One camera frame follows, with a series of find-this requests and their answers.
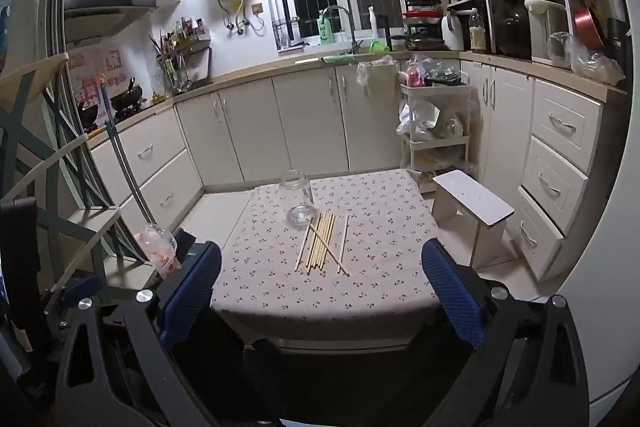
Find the clear glass jar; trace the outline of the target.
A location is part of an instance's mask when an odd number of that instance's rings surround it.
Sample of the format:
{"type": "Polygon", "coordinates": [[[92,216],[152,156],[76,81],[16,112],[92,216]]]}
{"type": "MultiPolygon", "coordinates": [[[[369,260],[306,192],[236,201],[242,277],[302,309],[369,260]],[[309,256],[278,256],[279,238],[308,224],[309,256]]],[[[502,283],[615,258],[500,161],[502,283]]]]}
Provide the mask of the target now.
{"type": "Polygon", "coordinates": [[[279,188],[285,222],[292,228],[305,228],[317,213],[308,176],[290,170],[281,176],[279,188]]]}

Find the chrome kitchen faucet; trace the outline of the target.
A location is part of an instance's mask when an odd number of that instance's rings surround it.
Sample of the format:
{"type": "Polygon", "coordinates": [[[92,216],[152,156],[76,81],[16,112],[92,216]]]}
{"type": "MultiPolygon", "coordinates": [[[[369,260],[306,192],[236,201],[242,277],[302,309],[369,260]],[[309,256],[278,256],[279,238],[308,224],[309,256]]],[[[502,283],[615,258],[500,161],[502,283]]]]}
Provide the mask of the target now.
{"type": "Polygon", "coordinates": [[[350,12],[349,9],[344,8],[344,6],[338,4],[329,5],[320,13],[320,20],[324,22],[328,15],[333,11],[342,12],[344,14],[344,17],[347,20],[347,23],[344,23],[344,33],[349,35],[350,53],[352,55],[357,55],[359,53],[360,46],[356,39],[355,23],[354,18],[352,17],[352,12],[350,12]]]}

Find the plastic bag with orange items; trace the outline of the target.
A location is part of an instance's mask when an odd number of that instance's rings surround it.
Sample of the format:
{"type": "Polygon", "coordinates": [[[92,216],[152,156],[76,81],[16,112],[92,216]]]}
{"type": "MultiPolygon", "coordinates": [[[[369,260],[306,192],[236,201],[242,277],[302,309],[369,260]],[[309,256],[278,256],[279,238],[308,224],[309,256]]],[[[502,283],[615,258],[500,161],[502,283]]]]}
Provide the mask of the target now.
{"type": "Polygon", "coordinates": [[[177,241],[168,230],[159,225],[147,223],[134,238],[163,280],[181,269],[177,257],[177,241]]]}

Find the white step stool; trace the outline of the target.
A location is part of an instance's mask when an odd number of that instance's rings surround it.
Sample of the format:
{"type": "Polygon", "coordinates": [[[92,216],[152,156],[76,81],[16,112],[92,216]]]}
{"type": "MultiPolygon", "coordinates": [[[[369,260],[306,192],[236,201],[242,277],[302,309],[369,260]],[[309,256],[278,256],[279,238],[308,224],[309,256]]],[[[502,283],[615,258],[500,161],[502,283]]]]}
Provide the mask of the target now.
{"type": "Polygon", "coordinates": [[[508,260],[502,240],[514,208],[461,170],[435,176],[433,182],[432,216],[439,228],[452,225],[459,215],[474,222],[469,266],[485,269],[508,260]]]}

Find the cherry print tablecloth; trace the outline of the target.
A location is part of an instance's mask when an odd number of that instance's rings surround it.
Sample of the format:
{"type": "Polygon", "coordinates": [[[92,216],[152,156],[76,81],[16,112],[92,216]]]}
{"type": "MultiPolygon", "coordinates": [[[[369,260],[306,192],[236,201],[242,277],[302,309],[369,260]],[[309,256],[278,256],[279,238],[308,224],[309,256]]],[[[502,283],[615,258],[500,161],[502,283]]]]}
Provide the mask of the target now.
{"type": "Polygon", "coordinates": [[[285,222],[280,187],[253,191],[222,251],[216,311],[311,322],[437,306],[421,265],[437,227],[406,170],[334,176],[311,188],[319,214],[301,229],[285,222]]]}

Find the white rolling cart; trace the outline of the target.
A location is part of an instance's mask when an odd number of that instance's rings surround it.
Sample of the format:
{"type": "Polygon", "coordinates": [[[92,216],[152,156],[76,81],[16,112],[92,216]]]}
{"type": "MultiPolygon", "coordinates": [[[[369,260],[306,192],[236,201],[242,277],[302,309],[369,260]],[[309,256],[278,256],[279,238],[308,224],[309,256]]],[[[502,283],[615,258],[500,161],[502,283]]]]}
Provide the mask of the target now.
{"type": "Polygon", "coordinates": [[[459,169],[473,174],[472,120],[477,101],[469,75],[453,60],[413,55],[399,74],[400,167],[423,195],[436,190],[434,179],[459,169]]]}

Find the black wok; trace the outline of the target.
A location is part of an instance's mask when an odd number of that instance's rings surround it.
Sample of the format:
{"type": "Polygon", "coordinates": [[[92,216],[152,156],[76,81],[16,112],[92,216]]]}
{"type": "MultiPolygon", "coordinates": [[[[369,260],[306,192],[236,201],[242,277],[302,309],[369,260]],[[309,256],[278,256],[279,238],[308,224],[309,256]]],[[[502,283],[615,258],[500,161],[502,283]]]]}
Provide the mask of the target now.
{"type": "Polygon", "coordinates": [[[142,88],[137,85],[134,77],[129,79],[126,90],[111,98],[111,106],[115,112],[125,112],[130,108],[139,109],[142,102],[142,88]]]}

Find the hanging trash bag bin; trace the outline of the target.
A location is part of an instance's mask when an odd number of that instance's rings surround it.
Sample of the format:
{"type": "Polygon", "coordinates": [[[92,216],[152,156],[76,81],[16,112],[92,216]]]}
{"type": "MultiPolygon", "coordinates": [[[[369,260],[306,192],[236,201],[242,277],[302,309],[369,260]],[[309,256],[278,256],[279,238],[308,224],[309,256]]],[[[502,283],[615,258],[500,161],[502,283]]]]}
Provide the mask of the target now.
{"type": "Polygon", "coordinates": [[[357,65],[357,82],[368,98],[391,100],[397,90],[398,62],[390,55],[357,65]]]}

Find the clear plastic bottle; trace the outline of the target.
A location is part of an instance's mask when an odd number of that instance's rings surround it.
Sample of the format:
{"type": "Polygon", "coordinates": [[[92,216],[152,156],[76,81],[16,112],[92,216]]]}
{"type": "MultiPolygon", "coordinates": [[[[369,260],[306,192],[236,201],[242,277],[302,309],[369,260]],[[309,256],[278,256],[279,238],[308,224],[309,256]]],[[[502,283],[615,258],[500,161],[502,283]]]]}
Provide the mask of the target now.
{"type": "Polygon", "coordinates": [[[482,14],[477,8],[472,9],[469,17],[471,50],[482,53],[487,50],[485,25],[482,14]]]}

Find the green cleaning cloth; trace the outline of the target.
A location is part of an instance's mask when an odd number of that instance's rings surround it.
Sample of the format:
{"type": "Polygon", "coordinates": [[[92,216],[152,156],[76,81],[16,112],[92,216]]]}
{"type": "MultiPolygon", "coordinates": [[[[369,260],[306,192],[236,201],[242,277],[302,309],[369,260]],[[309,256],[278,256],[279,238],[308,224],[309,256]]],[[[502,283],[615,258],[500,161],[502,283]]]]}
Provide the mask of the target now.
{"type": "Polygon", "coordinates": [[[358,56],[354,54],[336,54],[326,55],[321,57],[321,62],[324,64],[340,65],[340,64],[354,64],[358,62],[358,56]]]}

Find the white plastic jug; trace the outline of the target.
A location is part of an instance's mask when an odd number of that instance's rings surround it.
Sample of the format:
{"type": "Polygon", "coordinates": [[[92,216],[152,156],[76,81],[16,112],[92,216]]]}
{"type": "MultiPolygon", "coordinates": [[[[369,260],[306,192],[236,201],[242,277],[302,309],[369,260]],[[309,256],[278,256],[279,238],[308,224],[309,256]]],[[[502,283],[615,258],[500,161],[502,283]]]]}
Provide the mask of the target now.
{"type": "Polygon", "coordinates": [[[442,40],[449,51],[463,51],[462,25],[454,11],[448,11],[442,17],[442,40]]]}

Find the crumpled clear plastic bag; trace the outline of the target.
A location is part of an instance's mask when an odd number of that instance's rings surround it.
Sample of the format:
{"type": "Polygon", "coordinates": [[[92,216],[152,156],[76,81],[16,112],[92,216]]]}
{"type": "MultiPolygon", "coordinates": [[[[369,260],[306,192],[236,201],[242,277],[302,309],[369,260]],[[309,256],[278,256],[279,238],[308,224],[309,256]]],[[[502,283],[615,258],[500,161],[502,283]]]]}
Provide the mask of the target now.
{"type": "Polygon", "coordinates": [[[590,51],[566,31],[555,31],[548,37],[547,52],[554,66],[570,69],[575,75],[608,86],[625,80],[623,69],[601,52],[590,51]]]}

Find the white spray bottle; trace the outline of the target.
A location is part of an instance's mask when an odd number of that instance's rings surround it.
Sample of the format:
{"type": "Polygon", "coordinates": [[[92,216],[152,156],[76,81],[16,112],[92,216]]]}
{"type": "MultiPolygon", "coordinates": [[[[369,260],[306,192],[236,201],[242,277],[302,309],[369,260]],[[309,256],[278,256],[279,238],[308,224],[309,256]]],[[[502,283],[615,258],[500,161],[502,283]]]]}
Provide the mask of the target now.
{"type": "Polygon", "coordinates": [[[368,15],[369,15],[371,38],[374,40],[378,39],[380,38],[380,35],[378,34],[378,18],[376,17],[375,9],[372,5],[368,7],[368,15]]]}

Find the white electric kettle pot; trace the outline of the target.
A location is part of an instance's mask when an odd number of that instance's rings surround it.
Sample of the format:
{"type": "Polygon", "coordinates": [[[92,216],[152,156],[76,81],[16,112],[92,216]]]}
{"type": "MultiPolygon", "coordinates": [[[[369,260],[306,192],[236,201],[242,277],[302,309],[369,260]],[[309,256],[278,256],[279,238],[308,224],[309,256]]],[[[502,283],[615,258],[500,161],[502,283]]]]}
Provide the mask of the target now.
{"type": "Polygon", "coordinates": [[[551,65],[548,41],[557,31],[568,31],[565,6],[547,0],[525,0],[528,12],[532,60],[551,65]]]}

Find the wall spice rack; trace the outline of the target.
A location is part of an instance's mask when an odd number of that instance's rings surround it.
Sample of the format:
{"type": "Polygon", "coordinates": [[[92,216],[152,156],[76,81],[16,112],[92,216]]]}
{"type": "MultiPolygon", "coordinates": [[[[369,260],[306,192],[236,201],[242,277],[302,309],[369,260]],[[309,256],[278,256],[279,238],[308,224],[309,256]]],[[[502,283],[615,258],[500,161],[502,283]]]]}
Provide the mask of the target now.
{"type": "Polygon", "coordinates": [[[191,91],[209,80],[213,49],[201,17],[181,17],[173,31],[160,31],[149,39],[169,94],[191,91]]]}

